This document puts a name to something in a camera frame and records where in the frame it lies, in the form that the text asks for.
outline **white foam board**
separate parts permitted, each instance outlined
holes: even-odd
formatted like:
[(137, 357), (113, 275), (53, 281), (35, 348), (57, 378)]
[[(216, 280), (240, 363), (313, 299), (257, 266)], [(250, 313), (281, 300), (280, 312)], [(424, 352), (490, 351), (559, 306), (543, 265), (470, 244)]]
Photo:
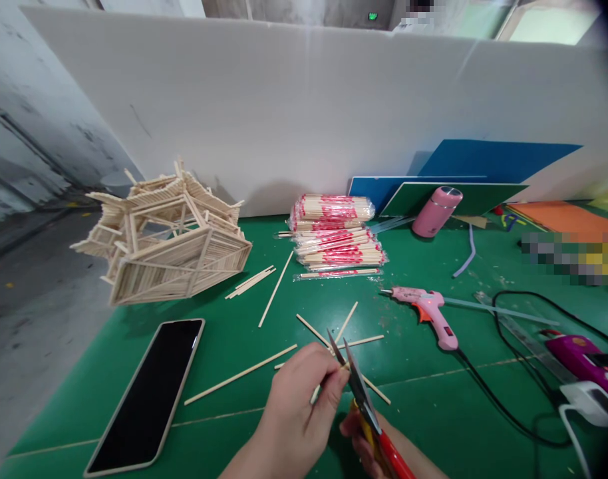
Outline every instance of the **white foam board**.
[(178, 154), (243, 214), (403, 175), (445, 138), (583, 148), (513, 200), (608, 179), (608, 51), (24, 7), (147, 178)]

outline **hot glue gun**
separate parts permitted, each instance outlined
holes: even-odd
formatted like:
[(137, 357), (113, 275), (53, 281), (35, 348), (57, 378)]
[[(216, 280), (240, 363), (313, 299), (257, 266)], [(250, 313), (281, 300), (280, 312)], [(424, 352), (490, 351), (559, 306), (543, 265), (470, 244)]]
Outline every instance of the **hot glue gun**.
[(445, 351), (456, 351), (459, 348), (457, 336), (452, 332), (446, 318), (441, 314), (439, 308), (444, 305), (444, 298), (441, 293), (431, 291), (427, 293), (425, 289), (394, 287), (393, 289), (382, 289), (397, 301), (410, 303), (419, 310), (419, 322), (430, 321), (437, 333), (437, 345)]

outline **blue board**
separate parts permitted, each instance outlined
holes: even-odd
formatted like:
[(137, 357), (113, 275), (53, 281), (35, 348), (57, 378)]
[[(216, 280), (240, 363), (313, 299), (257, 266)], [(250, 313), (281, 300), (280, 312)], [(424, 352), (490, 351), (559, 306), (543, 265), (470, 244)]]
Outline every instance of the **blue board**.
[(380, 213), (395, 195), (399, 186), (407, 182), (430, 183), (486, 183), (485, 176), (353, 176), (349, 195), (368, 196)]
[(444, 140), (419, 175), (484, 175), (483, 183), (521, 183), (579, 148), (561, 143)]

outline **smartphone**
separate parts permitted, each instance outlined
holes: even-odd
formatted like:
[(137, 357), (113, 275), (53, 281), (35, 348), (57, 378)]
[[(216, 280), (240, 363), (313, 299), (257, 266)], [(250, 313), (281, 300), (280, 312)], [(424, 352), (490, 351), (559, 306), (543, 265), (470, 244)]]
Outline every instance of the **smartphone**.
[(203, 319), (159, 326), (84, 471), (85, 478), (141, 469), (155, 462), (203, 330)]

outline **chopstick pagoda model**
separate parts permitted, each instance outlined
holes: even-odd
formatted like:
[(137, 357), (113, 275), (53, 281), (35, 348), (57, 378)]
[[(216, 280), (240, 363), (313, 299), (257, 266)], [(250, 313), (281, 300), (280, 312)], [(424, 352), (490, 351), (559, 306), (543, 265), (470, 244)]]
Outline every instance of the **chopstick pagoda model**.
[(175, 175), (145, 182), (126, 172), (127, 198), (87, 195), (102, 217), (71, 248), (107, 260), (111, 305), (191, 297), (244, 269), (252, 245), (237, 226), (243, 202), (226, 204), (175, 165)]

